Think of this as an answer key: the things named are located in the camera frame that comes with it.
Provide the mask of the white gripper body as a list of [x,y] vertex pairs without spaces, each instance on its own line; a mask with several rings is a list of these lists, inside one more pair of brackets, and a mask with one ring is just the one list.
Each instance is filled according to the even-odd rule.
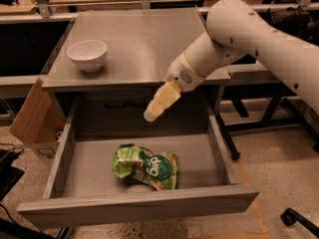
[[176,83],[184,93],[187,93],[197,88],[205,77],[192,68],[185,54],[181,54],[169,66],[165,80]]

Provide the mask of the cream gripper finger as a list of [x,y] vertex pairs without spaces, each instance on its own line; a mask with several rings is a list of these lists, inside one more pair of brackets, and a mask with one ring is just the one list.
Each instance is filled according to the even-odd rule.
[[144,112],[147,121],[155,121],[165,110],[180,98],[181,89],[174,82],[166,82],[155,93]]

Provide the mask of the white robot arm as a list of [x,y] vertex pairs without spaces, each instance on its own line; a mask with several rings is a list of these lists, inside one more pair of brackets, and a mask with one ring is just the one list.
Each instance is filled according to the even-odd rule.
[[319,47],[270,26],[241,0],[220,0],[207,14],[206,31],[169,66],[144,118],[156,120],[182,93],[245,55],[319,113]]

